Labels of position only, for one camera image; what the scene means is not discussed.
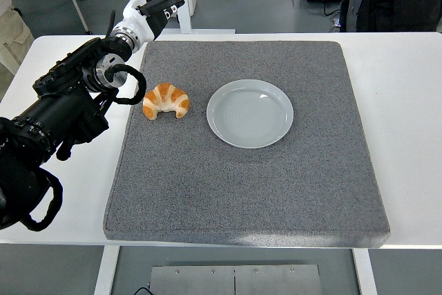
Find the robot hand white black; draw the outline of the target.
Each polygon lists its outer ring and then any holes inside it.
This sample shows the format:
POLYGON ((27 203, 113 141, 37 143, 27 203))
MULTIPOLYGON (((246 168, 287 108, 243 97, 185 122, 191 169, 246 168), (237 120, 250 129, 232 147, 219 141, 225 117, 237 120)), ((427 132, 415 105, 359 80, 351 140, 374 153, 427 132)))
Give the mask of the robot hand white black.
POLYGON ((130 0, 123 19, 108 33, 125 40, 133 50, 159 37, 169 19, 186 0, 130 0))

